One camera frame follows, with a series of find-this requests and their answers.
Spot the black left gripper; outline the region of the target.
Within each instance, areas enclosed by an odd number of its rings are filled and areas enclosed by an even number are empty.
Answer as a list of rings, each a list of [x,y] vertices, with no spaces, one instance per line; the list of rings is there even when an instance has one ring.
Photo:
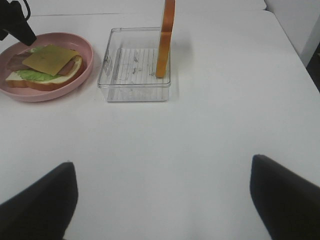
[[[20,11],[20,2],[0,1],[0,40],[11,34],[26,46],[31,46],[37,39],[26,18]]]

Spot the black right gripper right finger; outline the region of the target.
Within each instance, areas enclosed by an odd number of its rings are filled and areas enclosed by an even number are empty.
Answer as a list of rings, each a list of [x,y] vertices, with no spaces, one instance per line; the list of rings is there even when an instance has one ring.
[[[320,238],[320,188],[273,159],[252,158],[250,196],[273,240]]]

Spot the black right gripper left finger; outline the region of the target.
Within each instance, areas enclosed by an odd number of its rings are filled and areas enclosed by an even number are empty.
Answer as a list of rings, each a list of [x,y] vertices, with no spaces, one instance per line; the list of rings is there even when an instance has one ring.
[[[61,163],[0,205],[0,238],[62,240],[78,197],[75,166]]]

